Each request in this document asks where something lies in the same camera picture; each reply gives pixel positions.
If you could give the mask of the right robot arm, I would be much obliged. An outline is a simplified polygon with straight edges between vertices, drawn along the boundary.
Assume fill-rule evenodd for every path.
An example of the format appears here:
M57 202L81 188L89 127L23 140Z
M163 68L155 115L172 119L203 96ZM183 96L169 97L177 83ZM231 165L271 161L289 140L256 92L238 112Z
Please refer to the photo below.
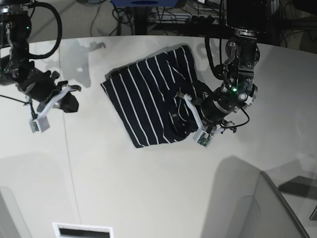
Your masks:
M28 38L32 30L29 9L42 7L52 12L57 23L57 38L53 48L42 55L29 52ZM41 113L52 103L53 108L65 113L75 113L79 109L73 91L81 91L78 85L69 85L67 81L56 83L60 77L57 71L45 72L35 67L36 60L51 57L59 48L62 40L62 20L58 11L47 2L36 0L2 0L0 2L0 47L9 50L8 55L0 59L0 84L14 84L27 100L25 105L39 102L37 112Z

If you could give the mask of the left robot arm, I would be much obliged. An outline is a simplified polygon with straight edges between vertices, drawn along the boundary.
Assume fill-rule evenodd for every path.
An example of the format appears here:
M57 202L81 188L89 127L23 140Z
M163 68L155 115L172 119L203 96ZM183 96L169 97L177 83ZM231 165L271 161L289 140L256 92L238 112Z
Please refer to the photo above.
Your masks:
M233 29L225 45L227 59L214 65L210 37L205 36L210 68L222 84L210 92L201 104L201 113L209 125L235 130L238 126L225 117L251 106L257 97L254 68L260 59L257 36L266 31L265 0L222 0L219 4L219 24Z

